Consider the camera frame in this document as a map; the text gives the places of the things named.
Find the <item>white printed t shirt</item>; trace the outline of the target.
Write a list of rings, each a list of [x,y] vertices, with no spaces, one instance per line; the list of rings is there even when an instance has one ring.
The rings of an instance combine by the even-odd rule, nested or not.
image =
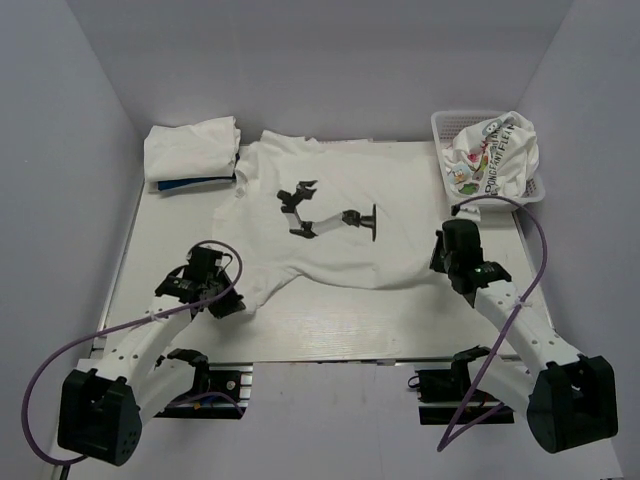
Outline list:
[[[463,127],[442,144],[442,155],[447,186],[460,199],[522,198],[539,166],[534,125],[515,111]]]

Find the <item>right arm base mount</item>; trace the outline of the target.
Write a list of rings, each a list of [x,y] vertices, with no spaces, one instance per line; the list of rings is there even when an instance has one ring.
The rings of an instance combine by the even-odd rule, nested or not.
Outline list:
[[[464,396],[455,386],[448,369],[417,370],[408,379],[407,387],[417,394],[419,419],[423,426],[446,426]],[[497,405],[494,397],[476,391],[457,420],[457,425],[467,425]]]

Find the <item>folded blue t shirt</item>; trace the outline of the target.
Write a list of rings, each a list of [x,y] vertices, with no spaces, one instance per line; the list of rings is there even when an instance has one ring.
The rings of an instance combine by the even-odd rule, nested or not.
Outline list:
[[[145,181],[159,192],[232,184],[239,159],[238,152],[229,157],[199,154],[161,159],[145,172]]]

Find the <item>plain white t shirt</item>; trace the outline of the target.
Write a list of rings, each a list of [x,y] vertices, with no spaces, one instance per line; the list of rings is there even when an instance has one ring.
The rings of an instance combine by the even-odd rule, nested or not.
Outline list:
[[[254,313],[298,277],[391,290],[427,283],[441,224],[432,154],[399,159],[367,141],[341,145],[266,131],[236,164],[213,236],[243,261],[236,286]]]

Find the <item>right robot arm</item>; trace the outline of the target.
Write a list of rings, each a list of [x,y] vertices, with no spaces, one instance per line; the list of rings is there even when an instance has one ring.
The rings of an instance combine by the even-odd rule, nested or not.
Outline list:
[[[453,390],[464,402],[485,392],[523,416],[537,443],[558,453],[609,439],[619,430],[614,370],[602,356],[588,357],[561,338],[526,305],[511,275],[487,261],[477,225],[451,219],[436,232],[431,269],[498,330],[522,368],[501,360],[498,347],[454,355]]]

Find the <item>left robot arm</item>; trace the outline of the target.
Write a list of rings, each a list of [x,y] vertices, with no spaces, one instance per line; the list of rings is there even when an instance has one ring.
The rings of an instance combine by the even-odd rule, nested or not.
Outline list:
[[[243,309],[239,279],[226,269],[242,262],[231,246],[205,240],[190,248],[154,291],[142,322],[87,371],[73,370],[62,386],[59,447],[121,466],[133,455],[143,426],[166,408],[217,398],[208,357],[173,346],[196,316]]]

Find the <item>folded white t shirt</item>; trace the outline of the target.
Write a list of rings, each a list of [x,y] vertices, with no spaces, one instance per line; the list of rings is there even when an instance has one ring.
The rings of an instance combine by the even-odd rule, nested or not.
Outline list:
[[[240,139],[234,116],[179,127],[153,126],[144,140],[145,181],[232,177]]]

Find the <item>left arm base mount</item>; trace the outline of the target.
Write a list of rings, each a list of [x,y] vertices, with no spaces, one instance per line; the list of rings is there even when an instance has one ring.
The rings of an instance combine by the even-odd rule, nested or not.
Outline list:
[[[248,408],[252,384],[252,365],[212,364],[202,387],[177,397],[156,418],[240,420]]]

